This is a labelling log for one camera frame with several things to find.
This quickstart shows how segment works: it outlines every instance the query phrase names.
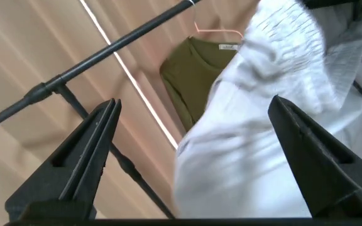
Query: black metal pole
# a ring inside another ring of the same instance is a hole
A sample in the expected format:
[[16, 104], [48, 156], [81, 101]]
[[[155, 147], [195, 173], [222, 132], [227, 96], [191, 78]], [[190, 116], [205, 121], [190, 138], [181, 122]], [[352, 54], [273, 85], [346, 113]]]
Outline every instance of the black metal pole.
[[[199, 2], [200, 0], [192, 0], [194, 3]], [[85, 60], [81, 61], [80, 63], [76, 64], [72, 68], [68, 69], [67, 71], [57, 75], [47, 81], [46, 83], [40, 83], [36, 87], [32, 88], [26, 95], [23, 97], [22, 100], [19, 100], [17, 103], [13, 104], [11, 107], [0, 112], [0, 123], [5, 121], [8, 117], [11, 117], [13, 114], [19, 112], [20, 110], [24, 109], [25, 107], [29, 106], [30, 104], [37, 103], [39, 101], [44, 100], [48, 96], [55, 91], [55, 89], [61, 85], [64, 85], [69, 80], [73, 79], [74, 77], [78, 76], [82, 72], [86, 71], [90, 67], [94, 66], [96, 63], [99, 63], [109, 55], [113, 54], [115, 51], [120, 50], [122, 47], [130, 44], [134, 40], [137, 40], [141, 36], [145, 35], [147, 32], [153, 30], [157, 26], [161, 25], [162, 23], [168, 21], [169, 19], [173, 18], [174, 16], [178, 15], [182, 11], [186, 10], [187, 8], [191, 7], [192, 3], [190, 1], [180, 1], [174, 7], [168, 9], [161, 15], [151, 19], [149, 22], [141, 25], [139, 28], [131, 31], [127, 35], [123, 36], [122, 38], [118, 39], [111, 45], [104, 47], [102, 50], [98, 51], [97, 53], [91, 55], [90, 57], [86, 58]]]
[[[62, 97], [76, 110], [76, 112], [85, 119], [89, 114], [87, 113], [86, 109], [83, 105], [79, 102], [76, 98], [74, 93], [66, 86], [62, 85], [58, 87], [55, 91], [56, 94], [61, 94]], [[110, 144], [110, 151], [116, 157], [120, 167], [123, 169], [125, 173], [127, 173], [132, 180], [134, 180], [145, 193], [149, 196], [149, 198], [157, 205], [157, 207], [169, 218], [175, 219], [174, 215], [171, 211], [167, 208], [167, 206], [163, 203], [160, 197], [151, 189], [149, 184], [143, 179], [142, 175], [138, 172], [135, 168], [133, 162], [123, 155], [118, 148], [111, 143]]]

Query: curtain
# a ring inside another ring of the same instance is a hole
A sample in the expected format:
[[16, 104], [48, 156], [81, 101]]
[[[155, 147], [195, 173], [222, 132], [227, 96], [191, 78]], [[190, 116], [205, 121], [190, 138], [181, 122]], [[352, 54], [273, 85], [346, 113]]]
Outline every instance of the curtain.
[[[178, 1], [86, 1], [111, 41], [125, 35]], [[201, 28], [243, 31], [254, 1], [203, 0], [196, 5]], [[126, 48], [119, 56], [175, 143], [185, 134], [160, 80], [161, 62], [177, 44], [196, 35], [193, 9], [173, 18]], [[210, 40], [237, 41], [232, 34]], [[72, 67], [107, 43], [79, 1], [0, 1], [0, 111], [40, 82]], [[172, 205], [174, 142], [160, 127], [118, 59], [110, 56], [67, 86], [90, 112], [99, 103], [123, 103], [114, 144], [128, 156], [149, 185]], [[0, 225], [8, 221], [5, 200], [79, 125], [81, 118], [59, 95], [31, 105], [0, 124]], [[97, 191], [98, 217], [163, 218], [138, 185], [109, 154]]]

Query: clothes hanger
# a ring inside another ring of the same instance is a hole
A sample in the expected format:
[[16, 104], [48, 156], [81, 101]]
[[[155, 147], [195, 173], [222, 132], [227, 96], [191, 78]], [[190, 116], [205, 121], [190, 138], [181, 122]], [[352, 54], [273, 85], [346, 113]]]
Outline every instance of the clothes hanger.
[[237, 30], [229, 30], [229, 29], [218, 29], [218, 30], [215, 30], [215, 29], [199, 29], [198, 27], [198, 24], [196, 23], [196, 7], [195, 7], [195, 3], [193, 2], [193, 0], [186, 0], [186, 1], [189, 1], [191, 2], [193, 5], [194, 5], [194, 25], [195, 25], [195, 28], [196, 28], [196, 31], [198, 33], [201, 33], [201, 32], [230, 32], [230, 33], [236, 33], [238, 34], [241, 39], [244, 38], [243, 34], [241, 34], [239, 31]]

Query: white clothing tag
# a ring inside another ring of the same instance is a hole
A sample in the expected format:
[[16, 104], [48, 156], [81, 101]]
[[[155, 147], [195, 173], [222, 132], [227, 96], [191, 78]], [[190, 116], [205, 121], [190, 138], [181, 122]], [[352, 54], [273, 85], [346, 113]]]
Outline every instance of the white clothing tag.
[[219, 44], [219, 50], [238, 50], [239, 45]]

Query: corrugated panel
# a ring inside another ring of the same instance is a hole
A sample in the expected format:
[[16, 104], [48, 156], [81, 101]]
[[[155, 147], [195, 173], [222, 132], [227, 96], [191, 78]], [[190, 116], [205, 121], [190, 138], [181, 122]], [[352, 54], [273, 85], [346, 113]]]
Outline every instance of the corrugated panel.
[[[202, 28], [244, 30], [255, 1], [203, 0], [197, 4]], [[176, 0], [87, 1], [110, 40], [116, 40], [178, 3]], [[158, 68], [171, 49], [196, 35], [192, 10], [153, 30], [119, 51], [171, 135], [185, 131], [160, 80]], [[237, 41], [229, 34], [205, 36]], [[106, 46], [78, 1], [0, 1], [0, 110]], [[109, 57], [70, 81], [68, 87], [92, 110], [111, 97], [123, 111], [114, 137], [116, 146], [172, 209], [174, 148], [149, 112], [115, 57]], [[29, 106], [0, 125], [0, 225], [7, 222], [4, 201], [79, 124], [80, 117], [59, 96]], [[122, 172], [112, 155], [96, 196], [100, 217], [161, 218], [164, 215]]]

